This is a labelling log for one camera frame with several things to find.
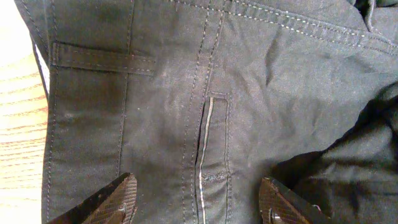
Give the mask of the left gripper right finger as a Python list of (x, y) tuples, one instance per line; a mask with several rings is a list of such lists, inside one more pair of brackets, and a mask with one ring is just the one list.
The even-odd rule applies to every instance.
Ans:
[(259, 189), (263, 224), (331, 224), (331, 218), (272, 177), (264, 177)]

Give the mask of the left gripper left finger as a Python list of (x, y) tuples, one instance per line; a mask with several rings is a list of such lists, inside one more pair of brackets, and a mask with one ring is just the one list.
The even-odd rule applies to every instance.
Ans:
[(137, 180), (126, 172), (49, 224), (132, 224), (136, 202)]

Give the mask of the black shorts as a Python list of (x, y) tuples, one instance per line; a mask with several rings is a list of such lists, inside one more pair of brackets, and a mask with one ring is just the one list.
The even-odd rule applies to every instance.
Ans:
[(261, 223), (273, 177), (397, 222), (397, 2), (17, 0), (49, 106), (43, 222), (119, 175), (135, 223)]

